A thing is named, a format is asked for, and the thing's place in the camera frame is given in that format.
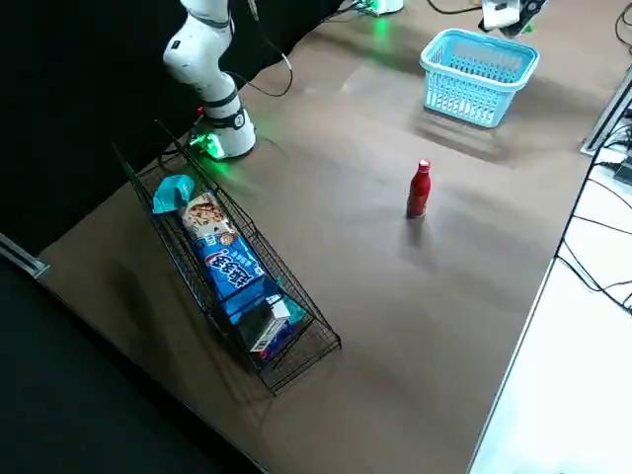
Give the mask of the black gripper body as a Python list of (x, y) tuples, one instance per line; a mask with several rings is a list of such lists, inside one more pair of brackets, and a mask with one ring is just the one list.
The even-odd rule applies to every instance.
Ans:
[(519, 2), (519, 18), (516, 23), (503, 27), (504, 36), (519, 36), (531, 29), (531, 22), (548, 3), (547, 0), (524, 0)]

